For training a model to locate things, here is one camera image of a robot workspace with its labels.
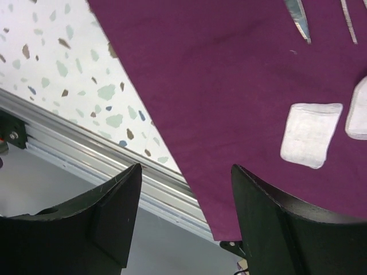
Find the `white gauze pad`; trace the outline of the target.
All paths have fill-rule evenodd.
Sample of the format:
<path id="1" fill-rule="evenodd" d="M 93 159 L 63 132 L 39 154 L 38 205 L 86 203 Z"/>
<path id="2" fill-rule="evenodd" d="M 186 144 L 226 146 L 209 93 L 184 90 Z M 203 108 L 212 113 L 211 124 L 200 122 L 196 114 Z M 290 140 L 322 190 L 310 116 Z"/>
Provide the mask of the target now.
<path id="1" fill-rule="evenodd" d="M 321 168 L 343 110 L 341 103 L 295 103 L 287 116 L 280 157 L 290 163 Z"/>
<path id="2" fill-rule="evenodd" d="M 348 137 L 366 140 L 366 77 L 355 87 L 345 123 Z"/>

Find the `steel hemostat forceps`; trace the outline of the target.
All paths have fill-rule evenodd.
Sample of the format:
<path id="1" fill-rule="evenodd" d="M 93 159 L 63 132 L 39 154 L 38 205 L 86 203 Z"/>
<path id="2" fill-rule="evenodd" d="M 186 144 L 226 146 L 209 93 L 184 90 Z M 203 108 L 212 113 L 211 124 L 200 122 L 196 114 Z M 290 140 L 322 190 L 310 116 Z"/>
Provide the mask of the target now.
<path id="1" fill-rule="evenodd" d="M 352 39 L 352 42 L 357 45 L 358 41 L 357 41 L 357 37 L 356 37 L 356 33 L 354 31 L 354 27 L 353 27 L 353 23 L 352 23 L 352 19 L 349 13 L 349 9 L 348 9 L 348 5 L 346 0 L 340 0 L 341 2 L 341 6 L 342 6 L 342 11 L 343 11 L 343 15 L 345 17 L 345 21 L 348 27 L 348 31 L 350 33 L 350 37 Z"/>

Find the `steel surgical scissors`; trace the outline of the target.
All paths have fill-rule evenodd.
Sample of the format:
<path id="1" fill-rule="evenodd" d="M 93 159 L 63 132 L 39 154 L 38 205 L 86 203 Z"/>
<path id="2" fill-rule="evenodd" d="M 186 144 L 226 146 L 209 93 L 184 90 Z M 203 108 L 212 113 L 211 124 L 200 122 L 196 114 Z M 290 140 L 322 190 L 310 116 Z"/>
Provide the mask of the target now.
<path id="1" fill-rule="evenodd" d="M 301 36 L 308 44 L 311 44 L 309 26 L 302 1 L 284 0 L 283 2 Z"/>

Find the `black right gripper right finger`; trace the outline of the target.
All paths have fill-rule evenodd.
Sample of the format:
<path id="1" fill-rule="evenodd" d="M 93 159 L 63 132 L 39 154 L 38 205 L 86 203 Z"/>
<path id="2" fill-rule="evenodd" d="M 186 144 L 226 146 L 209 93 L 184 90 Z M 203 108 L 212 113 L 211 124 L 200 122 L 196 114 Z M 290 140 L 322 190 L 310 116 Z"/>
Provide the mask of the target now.
<path id="1" fill-rule="evenodd" d="M 231 181 L 250 274 L 366 274 L 366 221 L 305 202 L 236 164 Z"/>

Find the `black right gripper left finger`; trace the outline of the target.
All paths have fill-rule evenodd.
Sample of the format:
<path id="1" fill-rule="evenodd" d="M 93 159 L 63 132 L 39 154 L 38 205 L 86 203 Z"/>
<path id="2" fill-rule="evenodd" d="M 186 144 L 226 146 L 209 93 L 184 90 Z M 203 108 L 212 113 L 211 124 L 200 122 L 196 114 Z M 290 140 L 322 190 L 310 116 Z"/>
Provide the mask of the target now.
<path id="1" fill-rule="evenodd" d="M 2 274 L 120 274 L 127 266 L 142 187 L 134 164 L 35 215 L 1 218 Z"/>

